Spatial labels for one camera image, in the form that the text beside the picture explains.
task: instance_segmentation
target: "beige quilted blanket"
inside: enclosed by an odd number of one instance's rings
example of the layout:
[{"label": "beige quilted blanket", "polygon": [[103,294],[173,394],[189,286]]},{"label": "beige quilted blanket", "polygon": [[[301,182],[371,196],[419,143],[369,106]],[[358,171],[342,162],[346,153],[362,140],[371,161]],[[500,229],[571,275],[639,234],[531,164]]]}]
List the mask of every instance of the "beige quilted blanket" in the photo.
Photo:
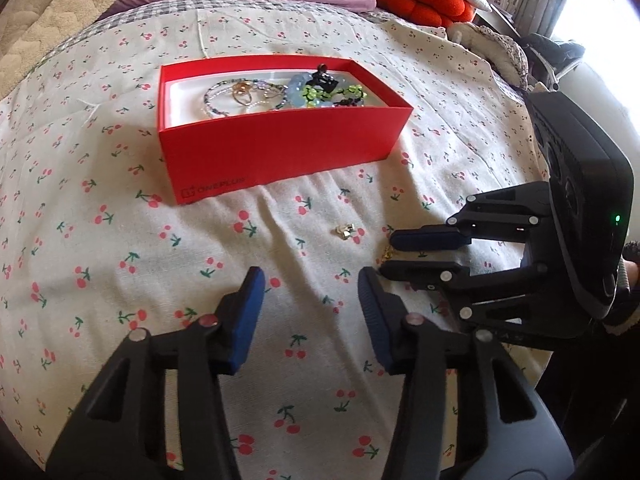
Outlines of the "beige quilted blanket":
[{"label": "beige quilted blanket", "polygon": [[94,22],[115,0],[10,0],[0,14],[0,99],[50,49]]}]

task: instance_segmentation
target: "gold ring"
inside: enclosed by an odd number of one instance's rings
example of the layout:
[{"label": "gold ring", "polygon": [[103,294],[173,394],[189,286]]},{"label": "gold ring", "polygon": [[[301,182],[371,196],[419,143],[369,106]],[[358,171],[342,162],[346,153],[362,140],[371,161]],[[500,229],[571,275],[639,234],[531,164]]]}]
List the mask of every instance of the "gold ring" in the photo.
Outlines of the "gold ring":
[{"label": "gold ring", "polygon": [[234,98],[236,103],[241,104],[242,106],[248,106],[254,99],[251,95],[253,87],[254,85],[248,81],[236,83],[231,87],[231,96]]}]

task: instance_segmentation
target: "blue gripper pad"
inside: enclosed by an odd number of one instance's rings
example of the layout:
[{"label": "blue gripper pad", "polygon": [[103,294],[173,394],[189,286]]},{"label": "blue gripper pad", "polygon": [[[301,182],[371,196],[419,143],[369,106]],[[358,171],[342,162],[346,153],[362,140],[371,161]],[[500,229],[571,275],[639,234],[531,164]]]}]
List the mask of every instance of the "blue gripper pad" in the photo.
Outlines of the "blue gripper pad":
[{"label": "blue gripper pad", "polygon": [[264,299],[264,272],[260,267],[251,267],[240,286],[240,289],[231,294],[234,301],[234,317],[231,329],[232,350],[228,364],[230,375],[234,375],[246,361],[249,354],[255,325],[258,322],[258,314]]},{"label": "blue gripper pad", "polygon": [[389,243],[398,251],[455,251],[471,243],[456,227],[427,225],[420,229],[400,229],[389,237]]},{"label": "blue gripper pad", "polygon": [[399,296],[382,289],[372,267],[364,267],[358,274],[358,298],[376,359],[393,375],[397,372],[392,348],[407,314],[404,303]]}]

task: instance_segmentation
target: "camera housing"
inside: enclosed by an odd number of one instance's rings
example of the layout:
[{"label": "camera housing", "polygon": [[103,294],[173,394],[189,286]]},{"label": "camera housing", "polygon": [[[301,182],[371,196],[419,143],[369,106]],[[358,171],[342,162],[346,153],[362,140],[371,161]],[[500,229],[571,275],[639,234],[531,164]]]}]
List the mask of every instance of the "camera housing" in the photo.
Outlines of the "camera housing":
[{"label": "camera housing", "polygon": [[575,297],[595,319],[613,303],[634,176],[615,142],[562,92],[525,96],[549,165],[550,200]]}]

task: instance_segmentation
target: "floral fabric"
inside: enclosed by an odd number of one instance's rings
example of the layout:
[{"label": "floral fabric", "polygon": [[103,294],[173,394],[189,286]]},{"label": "floral fabric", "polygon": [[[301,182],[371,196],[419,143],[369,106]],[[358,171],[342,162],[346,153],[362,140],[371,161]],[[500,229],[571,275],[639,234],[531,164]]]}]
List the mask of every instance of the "floral fabric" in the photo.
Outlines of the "floral fabric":
[{"label": "floral fabric", "polygon": [[[222,382],[243,478],[382,474],[402,378],[375,360],[357,272],[379,262],[394,229],[442,222],[471,193],[545,173],[526,108],[487,63],[398,22],[306,6],[235,2],[99,30],[0,102],[0,414],[41,465],[129,330],[180,330],[260,264],[268,286],[249,359]],[[382,78],[415,107],[397,147],[382,162],[175,205],[155,128],[159,67],[270,52],[351,57]],[[357,236],[341,240],[335,227],[348,222]],[[521,254],[480,240],[397,257],[488,272]],[[443,298],[385,286],[453,328]],[[545,355],[510,351],[536,380]],[[444,465],[455,456],[454,378]],[[181,468],[174,379],[167,458]]]}]

